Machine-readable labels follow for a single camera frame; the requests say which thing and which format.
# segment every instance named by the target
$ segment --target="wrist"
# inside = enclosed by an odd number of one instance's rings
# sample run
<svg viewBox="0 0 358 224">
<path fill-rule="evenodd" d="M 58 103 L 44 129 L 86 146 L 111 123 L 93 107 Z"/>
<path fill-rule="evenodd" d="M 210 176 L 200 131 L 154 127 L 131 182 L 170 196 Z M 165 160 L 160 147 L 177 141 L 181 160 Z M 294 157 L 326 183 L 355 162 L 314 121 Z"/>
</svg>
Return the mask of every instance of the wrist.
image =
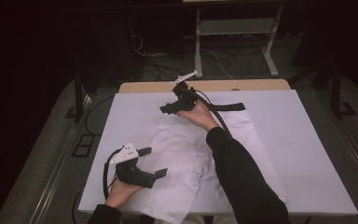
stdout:
<svg viewBox="0 0 358 224">
<path fill-rule="evenodd" d="M 105 205 L 119 209 L 127 202 L 127 199 L 117 195 L 109 195 L 105 201 Z"/>
<path fill-rule="evenodd" d="M 211 121 L 208 123 L 205 123 L 205 125 L 203 126 L 203 129 L 208 133 L 211 129 L 215 128 L 215 127 L 220 127 L 219 124 L 217 124 L 216 121 Z"/>
</svg>

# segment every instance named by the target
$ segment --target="black sleeve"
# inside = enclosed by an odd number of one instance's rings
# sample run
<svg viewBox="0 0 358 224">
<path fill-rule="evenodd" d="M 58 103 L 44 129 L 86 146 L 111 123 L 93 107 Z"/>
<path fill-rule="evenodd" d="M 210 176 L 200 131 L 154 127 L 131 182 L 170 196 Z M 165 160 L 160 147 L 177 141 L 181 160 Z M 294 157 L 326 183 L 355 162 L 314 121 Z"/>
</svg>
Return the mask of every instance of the black sleeve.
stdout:
<svg viewBox="0 0 358 224">
<path fill-rule="evenodd" d="M 88 224 L 117 224 L 120 221 L 121 212 L 114 207 L 98 204 Z"/>
<path fill-rule="evenodd" d="M 221 128 L 208 132 L 220 184 L 233 207 L 238 223 L 289 223 L 285 204 L 264 180 L 244 146 Z"/>
</svg>

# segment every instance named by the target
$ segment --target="white cloth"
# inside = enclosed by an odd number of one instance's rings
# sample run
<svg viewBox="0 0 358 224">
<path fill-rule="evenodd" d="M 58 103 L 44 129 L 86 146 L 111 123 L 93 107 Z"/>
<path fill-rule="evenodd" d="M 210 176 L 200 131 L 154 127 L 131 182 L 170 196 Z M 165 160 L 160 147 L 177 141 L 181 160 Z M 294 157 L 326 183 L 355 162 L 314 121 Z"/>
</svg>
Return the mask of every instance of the white cloth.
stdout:
<svg viewBox="0 0 358 224">
<path fill-rule="evenodd" d="M 233 137 L 254 157 L 267 183 L 284 201 L 286 194 L 247 112 L 224 112 L 221 116 Z M 205 139 L 206 132 L 187 119 L 163 115 L 151 142 L 152 153 L 142 158 L 138 166 L 149 173 L 168 168 L 167 175 L 158 179 L 152 189 L 135 194 L 126 206 L 169 223 L 181 223 L 197 196 L 202 178 L 211 179 L 217 188 L 215 195 L 223 195 L 222 202 L 227 202 Z"/>
</svg>

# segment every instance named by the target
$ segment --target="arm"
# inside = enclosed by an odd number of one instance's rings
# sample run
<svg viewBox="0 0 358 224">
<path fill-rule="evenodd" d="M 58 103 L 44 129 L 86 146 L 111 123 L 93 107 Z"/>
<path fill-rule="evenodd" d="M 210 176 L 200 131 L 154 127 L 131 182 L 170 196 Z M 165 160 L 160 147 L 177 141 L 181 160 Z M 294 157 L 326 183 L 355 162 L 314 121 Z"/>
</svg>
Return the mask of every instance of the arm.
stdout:
<svg viewBox="0 0 358 224">
<path fill-rule="evenodd" d="M 105 204 L 98 204 L 88 224 L 116 224 L 120 221 L 121 212 L 118 210 L 126 204 L 131 196 L 143 187 L 126 184 L 116 179 L 112 185 Z"/>
<path fill-rule="evenodd" d="M 219 127 L 206 105 L 197 101 L 192 111 L 176 115 L 208 132 L 217 177 L 238 223 L 289 223 L 285 204 L 266 183 L 252 156 Z"/>
</svg>

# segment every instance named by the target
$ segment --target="white table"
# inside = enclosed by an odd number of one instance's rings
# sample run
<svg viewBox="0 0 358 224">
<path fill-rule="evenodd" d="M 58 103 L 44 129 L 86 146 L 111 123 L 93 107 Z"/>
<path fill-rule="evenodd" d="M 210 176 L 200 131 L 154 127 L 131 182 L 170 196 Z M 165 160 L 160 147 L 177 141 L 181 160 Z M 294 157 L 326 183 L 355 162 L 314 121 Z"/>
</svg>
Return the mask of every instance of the white table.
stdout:
<svg viewBox="0 0 358 224">
<path fill-rule="evenodd" d="M 245 104 L 288 195 L 286 206 L 290 215 L 357 214 L 296 91 L 205 93 L 217 105 L 239 102 Z M 128 142 L 133 142 L 138 147 L 147 147 L 161 119 L 159 107 L 174 101 L 176 98 L 173 92 L 118 93 L 115 96 L 79 205 L 80 211 L 92 212 L 98 203 L 104 202 L 103 164 L 109 154 Z M 214 215 L 231 212 L 229 208 L 216 206 L 219 202 L 210 197 L 211 194 L 213 189 L 201 183 L 190 213 Z"/>
</svg>

